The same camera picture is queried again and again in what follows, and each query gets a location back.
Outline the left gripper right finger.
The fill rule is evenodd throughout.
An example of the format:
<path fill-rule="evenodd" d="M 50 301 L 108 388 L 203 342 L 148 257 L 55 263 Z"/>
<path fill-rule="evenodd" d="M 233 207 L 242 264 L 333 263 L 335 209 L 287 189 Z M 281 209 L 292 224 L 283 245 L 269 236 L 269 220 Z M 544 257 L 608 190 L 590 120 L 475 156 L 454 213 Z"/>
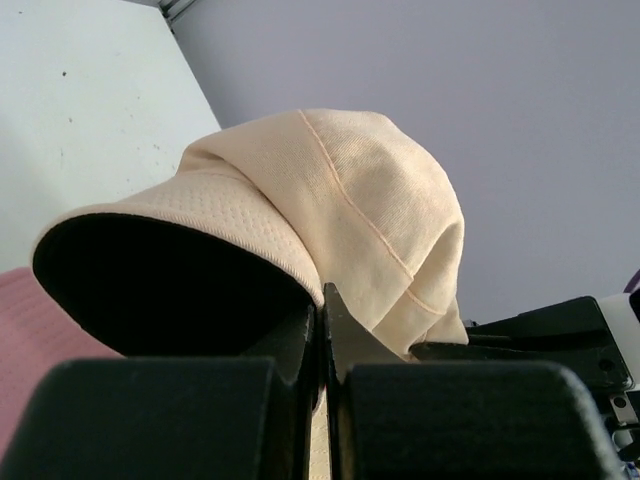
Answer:
<path fill-rule="evenodd" d="M 550 362 L 406 362 L 324 288 L 336 479 L 621 479 L 596 404 Z"/>

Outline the beige bucket hat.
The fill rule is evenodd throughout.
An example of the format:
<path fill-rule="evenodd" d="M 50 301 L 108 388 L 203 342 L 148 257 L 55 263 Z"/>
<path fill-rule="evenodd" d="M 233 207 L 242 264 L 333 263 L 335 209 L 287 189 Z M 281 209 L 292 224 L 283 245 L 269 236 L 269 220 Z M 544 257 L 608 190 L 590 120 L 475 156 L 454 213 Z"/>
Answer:
<path fill-rule="evenodd" d="M 191 144 L 169 180 L 69 212 L 33 274 L 112 358 L 236 357 L 315 313 L 324 288 L 401 359 L 468 340 L 456 300 L 464 219 L 439 163 L 387 117 L 296 110 Z"/>

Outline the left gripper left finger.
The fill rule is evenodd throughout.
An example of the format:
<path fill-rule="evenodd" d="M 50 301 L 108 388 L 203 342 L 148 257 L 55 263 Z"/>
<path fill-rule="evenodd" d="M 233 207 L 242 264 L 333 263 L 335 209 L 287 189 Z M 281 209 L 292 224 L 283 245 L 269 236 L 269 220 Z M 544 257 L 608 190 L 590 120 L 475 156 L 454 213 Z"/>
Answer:
<path fill-rule="evenodd" d="M 236 357 L 84 359 L 37 385 L 5 479 L 305 479 L 315 313 Z"/>

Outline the pink bucket hat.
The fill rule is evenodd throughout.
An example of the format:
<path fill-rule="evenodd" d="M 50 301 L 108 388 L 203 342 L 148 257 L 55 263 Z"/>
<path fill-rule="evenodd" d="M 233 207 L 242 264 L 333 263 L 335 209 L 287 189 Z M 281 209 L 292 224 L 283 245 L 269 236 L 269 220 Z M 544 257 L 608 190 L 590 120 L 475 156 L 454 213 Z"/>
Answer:
<path fill-rule="evenodd" d="M 1 441 L 11 436 L 33 389 L 60 362 L 116 352 L 77 326 L 28 268 L 1 275 Z"/>

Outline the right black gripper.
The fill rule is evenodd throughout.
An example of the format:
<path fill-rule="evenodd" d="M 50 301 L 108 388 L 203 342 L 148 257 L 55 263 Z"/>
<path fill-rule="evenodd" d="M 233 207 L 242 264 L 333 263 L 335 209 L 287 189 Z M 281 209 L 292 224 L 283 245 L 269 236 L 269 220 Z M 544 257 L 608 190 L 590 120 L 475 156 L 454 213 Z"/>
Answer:
<path fill-rule="evenodd" d="M 639 333 L 609 329 L 591 296 L 466 328 L 468 343 L 423 342 L 421 361 L 544 361 L 572 370 L 590 390 L 613 431 L 639 433 Z"/>

